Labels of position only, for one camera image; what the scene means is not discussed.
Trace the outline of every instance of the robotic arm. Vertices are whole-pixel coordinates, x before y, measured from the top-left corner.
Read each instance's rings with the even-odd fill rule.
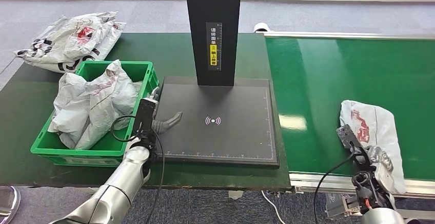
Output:
[[[181,112],[162,122],[154,120],[158,101],[155,89],[149,98],[142,98],[134,120],[136,135],[127,143],[123,160],[109,179],[92,197],[73,212],[50,224],[116,224],[121,223],[142,185],[151,175],[151,159],[156,157],[155,141],[176,125]]]
[[[150,152],[143,146],[134,146],[139,141],[136,138],[129,142],[121,164],[89,200],[51,224],[121,223],[136,193],[151,175],[149,169],[145,174],[143,170]]]
[[[390,193],[394,181],[386,169],[388,165],[374,164],[349,125],[337,129],[344,148],[349,149],[352,159],[360,170],[352,177],[357,192],[362,224],[405,224],[414,220],[404,220],[397,212],[394,197]]]

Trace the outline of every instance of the green table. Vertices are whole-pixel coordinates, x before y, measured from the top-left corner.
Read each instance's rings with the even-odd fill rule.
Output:
[[[404,175],[410,179],[408,195],[435,194],[435,40],[284,32],[265,36],[293,186],[313,190],[320,179],[316,173],[324,174],[348,155],[335,130],[340,104],[350,99],[394,114]],[[351,162],[335,171],[354,173]],[[332,177],[324,190],[337,191],[333,188],[354,192],[348,177]]]
[[[190,34],[125,33],[107,60],[151,61],[157,77],[195,76]],[[241,34],[236,77],[269,78],[270,69],[262,35]],[[61,74],[23,64],[0,92],[0,185],[95,187],[103,184],[114,168],[62,167],[30,154],[30,146],[53,110]],[[272,106],[278,116],[274,98]],[[275,119],[280,167],[167,163],[165,188],[228,190],[286,190],[290,188],[287,158]],[[160,180],[154,165],[146,187]]]
[[[312,191],[321,174],[347,156],[335,129],[341,101],[353,99],[395,115],[409,179],[406,196],[434,195],[435,40],[279,32],[265,36],[240,34],[236,76],[272,76],[281,167],[168,164],[166,188]],[[191,39],[185,33],[125,33],[107,57],[118,58],[153,62],[160,80],[166,75],[195,75]],[[58,167],[30,154],[30,145],[53,109],[59,77],[23,65],[0,92],[0,185],[97,186],[113,171]],[[350,163],[344,165],[336,176],[326,178],[322,191],[353,193],[353,173]],[[158,177],[153,174],[150,187]]]

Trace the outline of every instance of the black cable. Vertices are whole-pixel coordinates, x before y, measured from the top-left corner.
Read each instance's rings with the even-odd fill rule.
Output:
[[[112,126],[110,127],[110,133],[112,133],[112,136],[113,136],[116,140],[121,141],[121,142],[130,142],[130,141],[132,141],[133,139],[137,138],[137,137],[141,134],[142,123],[139,125],[139,129],[137,130],[137,133],[136,133],[133,137],[131,137],[131,138],[128,138],[128,139],[121,139],[121,138],[118,138],[118,137],[115,135],[115,131],[114,131],[114,130],[115,130],[115,124],[116,124],[118,121],[120,121],[121,119],[124,119],[124,118],[127,118],[127,117],[130,117],[130,118],[136,118],[136,116],[134,116],[134,115],[122,115],[122,116],[116,118],[116,119],[113,121]]]
[[[147,223],[149,222],[149,220],[151,219],[152,212],[154,211],[155,204],[157,203],[157,200],[158,200],[159,195],[160,195],[160,189],[162,188],[162,185],[163,185],[163,175],[165,174],[165,153],[163,152],[162,141],[160,141],[160,137],[159,137],[159,135],[155,132],[155,130],[153,129],[152,131],[154,132],[154,134],[155,134],[157,140],[159,141],[160,149],[162,150],[162,159],[163,159],[163,164],[162,164],[162,178],[160,179],[160,185],[159,185],[159,188],[157,188],[157,193],[156,193],[156,195],[155,195],[155,200],[154,200],[154,203],[152,204],[151,212],[150,212],[150,214],[148,215],[148,218],[147,218],[147,220],[145,221],[145,224],[147,224]]]
[[[317,222],[317,215],[316,215],[316,211],[315,211],[315,200],[317,199],[317,192],[319,191],[320,188],[320,184],[322,183],[322,181],[326,178],[326,176],[328,176],[328,174],[332,173],[333,171],[335,171],[337,168],[341,167],[341,165],[345,164],[347,161],[351,160],[353,155],[355,154],[355,145],[350,142],[350,145],[352,146],[352,153],[341,163],[339,163],[337,166],[333,167],[332,169],[328,170],[328,172],[326,172],[322,178],[319,181],[319,184],[317,185],[317,187],[315,188],[315,192],[314,192],[314,201],[313,201],[313,207],[314,207],[314,220],[315,220],[315,224],[319,224]]]

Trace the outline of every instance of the pile of plastic bags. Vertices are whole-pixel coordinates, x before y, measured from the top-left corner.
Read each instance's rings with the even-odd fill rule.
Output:
[[[104,60],[125,23],[116,22],[118,12],[62,16],[44,30],[29,49],[15,51],[26,63],[58,73],[73,73],[86,60]]]
[[[59,80],[48,132],[57,133],[69,149],[88,150],[110,130],[116,118],[133,112],[137,88],[140,85],[133,84],[119,60],[109,64],[106,71],[91,82],[65,73]],[[122,129],[128,123],[129,119],[122,119],[114,128]]]

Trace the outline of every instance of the silver robot arm segment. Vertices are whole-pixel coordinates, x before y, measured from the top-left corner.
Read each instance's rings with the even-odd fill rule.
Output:
[[[127,147],[138,142],[135,139]],[[136,193],[148,181],[151,171],[144,176],[142,167],[150,152],[142,146],[126,150],[124,159],[110,178],[94,195],[77,209],[50,224],[116,224],[127,214]]]

